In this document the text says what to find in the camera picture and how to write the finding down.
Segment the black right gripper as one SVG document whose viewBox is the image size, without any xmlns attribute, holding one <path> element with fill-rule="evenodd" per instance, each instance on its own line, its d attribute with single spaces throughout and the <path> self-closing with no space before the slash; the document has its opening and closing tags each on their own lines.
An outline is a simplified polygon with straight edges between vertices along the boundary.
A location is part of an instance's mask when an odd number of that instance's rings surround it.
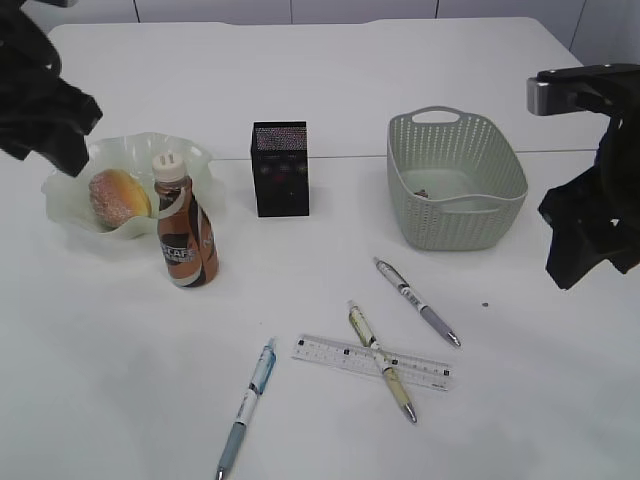
<svg viewBox="0 0 640 480">
<path fill-rule="evenodd" d="M 547 191 L 538 212 L 552 229 L 546 271 L 562 290 L 608 261 L 639 265 L 639 117 L 610 120 L 594 163 Z"/>
</svg>

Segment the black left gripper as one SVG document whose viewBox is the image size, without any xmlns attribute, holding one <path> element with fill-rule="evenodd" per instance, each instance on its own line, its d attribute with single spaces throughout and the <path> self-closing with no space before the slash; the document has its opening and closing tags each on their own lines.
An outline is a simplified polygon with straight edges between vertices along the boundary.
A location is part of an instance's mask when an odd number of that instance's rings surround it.
<svg viewBox="0 0 640 480">
<path fill-rule="evenodd" d="M 58 60 L 1 61 L 1 149 L 18 160 L 36 152 L 59 172 L 77 177 L 89 161 L 86 137 L 103 112 L 60 71 Z"/>
</svg>

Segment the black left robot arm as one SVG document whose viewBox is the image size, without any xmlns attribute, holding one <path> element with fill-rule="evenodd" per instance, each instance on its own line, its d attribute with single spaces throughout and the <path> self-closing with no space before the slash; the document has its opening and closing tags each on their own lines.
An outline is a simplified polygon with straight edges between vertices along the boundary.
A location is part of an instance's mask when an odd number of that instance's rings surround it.
<svg viewBox="0 0 640 480">
<path fill-rule="evenodd" d="M 103 113 L 61 77 L 58 51 L 23 5 L 1 3 L 1 149 L 18 160 L 36 152 L 76 177 L 89 161 L 85 137 Z"/>
</svg>

